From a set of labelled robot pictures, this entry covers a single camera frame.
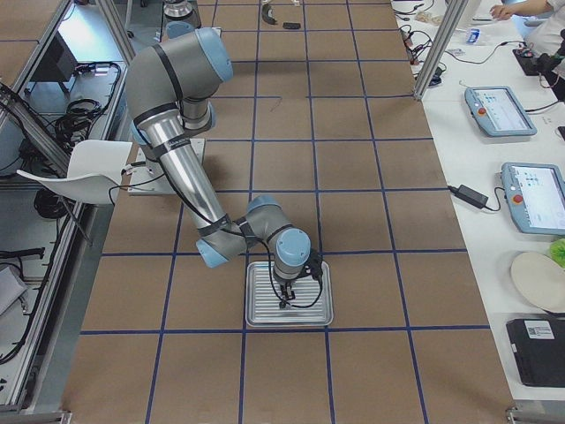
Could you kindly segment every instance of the black box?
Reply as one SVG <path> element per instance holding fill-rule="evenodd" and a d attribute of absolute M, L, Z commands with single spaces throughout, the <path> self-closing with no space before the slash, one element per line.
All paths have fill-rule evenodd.
<path fill-rule="evenodd" d="M 506 324 L 526 386 L 565 387 L 565 322 L 519 319 Z"/>

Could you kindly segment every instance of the white table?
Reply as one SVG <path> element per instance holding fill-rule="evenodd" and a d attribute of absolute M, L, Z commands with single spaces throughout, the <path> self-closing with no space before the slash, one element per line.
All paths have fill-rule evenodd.
<path fill-rule="evenodd" d="M 492 4 L 492 0 L 484 0 L 478 12 L 487 12 Z M 404 2 L 393 5 L 399 10 L 410 9 Z M 444 10 L 445 5 L 439 2 L 430 11 L 440 15 Z M 399 26 L 405 24 L 410 24 L 413 30 L 425 31 L 432 38 L 437 32 L 437 27 L 430 24 L 398 21 Z M 500 42 L 522 40 L 511 20 L 477 27 L 481 29 L 481 36 L 487 35 L 483 37 L 487 45 L 466 45 L 463 37 L 456 33 L 448 48 L 462 49 L 465 54 L 461 59 L 481 61 Z M 415 43 L 425 39 L 421 34 L 413 37 Z M 542 88 L 537 77 L 524 75 L 511 51 L 516 47 L 515 43 L 499 47 L 493 57 L 481 65 L 463 64 L 444 54 L 441 61 L 448 69 L 441 76 L 442 83 L 428 88 L 423 98 L 448 184 L 463 184 L 487 195 L 491 208 L 496 207 L 493 190 L 501 186 L 499 173 L 503 163 L 554 163 L 565 171 L 565 140 L 556 132 L 557 126 L 565 125 L 563 103 L 531 115 L 538 128 L 535 136 L 497 139 L 488 138 L 479 130 L 463 99 L 464 85 L 510 86 L 525 109 L 553 102 L 555 98 L 550 89 Z M 565 389 L 532 388 L 521 384 L 505 327 L 515 318 L 547 317 L 544 311 L 520 295 L 509 269 L 521 252 L 546 254 L 549 244 L 556 238 L 519 232 L 503 198 L 501 211 L 497 213 L 478 210 L 455 197 L 453 202 L 513 398 L 565 400 Z"/>

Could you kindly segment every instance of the plate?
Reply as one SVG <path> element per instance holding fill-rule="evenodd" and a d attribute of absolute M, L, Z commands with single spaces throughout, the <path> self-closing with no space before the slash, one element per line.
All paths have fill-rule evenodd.
<path fill-rule="evenodd" d="M 565 270 L 535 252 L 519 254 L 510 267 L 518 291 L 533 305 L 554 314 L 565 313 Z"/>

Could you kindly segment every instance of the touchscreen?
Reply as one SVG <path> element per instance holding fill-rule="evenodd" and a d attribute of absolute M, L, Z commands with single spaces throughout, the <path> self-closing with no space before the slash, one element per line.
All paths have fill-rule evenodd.
<path fill-rule="evenodd" d="M 496 131 L 527 130 L 520 110 L 505 89 L 475 90 Z"/>
<path fill-rule="evenodd" d="M 534 228 L 565 229 L 565 200 L 551 168 L 513 166 Z"/>

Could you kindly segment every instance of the blue joint cover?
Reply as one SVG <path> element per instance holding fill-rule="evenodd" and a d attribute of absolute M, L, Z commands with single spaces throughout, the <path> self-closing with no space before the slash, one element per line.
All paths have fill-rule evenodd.
<path fill-rule="evenodd" d="M 194 26 L 189 24 L 188 22 L 181 22 L 181 21 L 173 21 L 169 22 L 165 27 L 165 31 L 167 32 L 167 36 L 170 39 L 180 37 L 181 35 L 185 35 L 194 31 Z"/>
<path fill-rule="evenodd" d="M 210 62 L 218 77 L 223 82 L 231 80 L 233 68 L 231 67 L 230 55 L 228 55 L 220 36 L 213 28 L 199 28 L 195 30 L 195 33 L 208 62 Z"/>
<path fill-rule="evenodd" d="M 252 210 L 254 210 L 256 208 L 260 208 L 261 206 L 265 206 L 265 205 L 275 205 L 275 206 L 281 207 L 281 205 L 279 205 L 276 202 L 275 199 L 273 199 L 268 194 L 264 194 L 262 196 L 256 197 L 255 199 L 253 199 L 247 205 L 247 213 L 251 212 Z"/>
<path fill-rule="evenodd" d="M 276 254 L 289 267 L 304 265 L 310 256 L 310 239 L 298 228 L 289 228 L 276 241 Z"/>
<path fill-rule="evenodd" d="M 134 123 L 130 125 L 130 129 L 132 131 L 133 140 L 140 146 L 145 146 L 147 143 L 143 140 L 143 137 L 147 138 L 147 134 L 144 134 L 144 131 L 140 130 Z"/>
<path fill-rule="evenodd" d="M 200 239 L 196 242 L 196 248 L 200 252 L 202 259 L 207 264 L 209 268 L 215 268 L 223 263 L 226 263 L 228 260 L 223 257 L 217 250 L 211 247 L 206 241 Z"/>

